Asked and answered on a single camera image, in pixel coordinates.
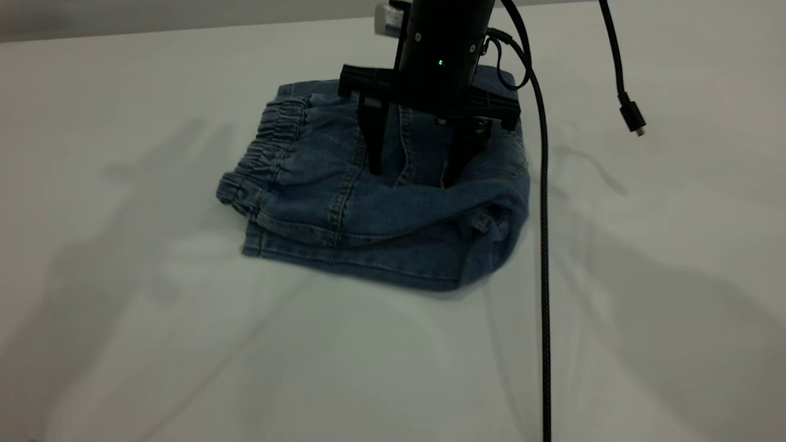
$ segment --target gray surface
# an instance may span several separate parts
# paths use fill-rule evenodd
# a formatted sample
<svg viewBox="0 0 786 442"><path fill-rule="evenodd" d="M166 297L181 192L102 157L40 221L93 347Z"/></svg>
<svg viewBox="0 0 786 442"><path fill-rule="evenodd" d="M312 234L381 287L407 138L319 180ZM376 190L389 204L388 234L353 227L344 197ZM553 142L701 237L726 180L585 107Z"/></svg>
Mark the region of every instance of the gray surface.
<svg viewBox="0 0 786 442"><path fill-rule="evenodd" d="M585 0L515 1L518 5L534 5ZM0 0L0 42L371 17L378 2L380 0Z"/></svg>

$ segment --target stitching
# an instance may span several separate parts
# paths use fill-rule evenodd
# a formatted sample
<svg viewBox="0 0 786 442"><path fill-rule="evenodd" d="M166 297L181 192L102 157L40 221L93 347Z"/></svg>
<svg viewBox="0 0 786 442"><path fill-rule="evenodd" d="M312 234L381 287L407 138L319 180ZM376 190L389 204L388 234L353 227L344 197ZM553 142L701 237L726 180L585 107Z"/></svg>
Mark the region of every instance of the stitching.
<svg viewBox="0 0 786 442"><path fill-rule="evenodd" d="M399 106L399 127L401 131L401 146L404 149L404 170L395 180L393 187L403 186L408 183L414 173L415 164L412 149L412 109Z"/></svg>
<svg viewBox="0 0 786 442"><path fill-rule="evenodd" d="M333 229L333 235L330 238L333 247L338 247L344 211L347 208L347 201L349 200L349 194L352 192L354 182L358 179L358 176L360 176L360 172L363 169L363 164L365 162L365 151L366 146L365 141L363 140L363 133L360 128L358 128L358 135L354 147L354 158L352 159L352 167L347 169L347 173L345 173L344 177L341 179L341 184L339 184L339 192L330 206L329 226Z"/></svg>

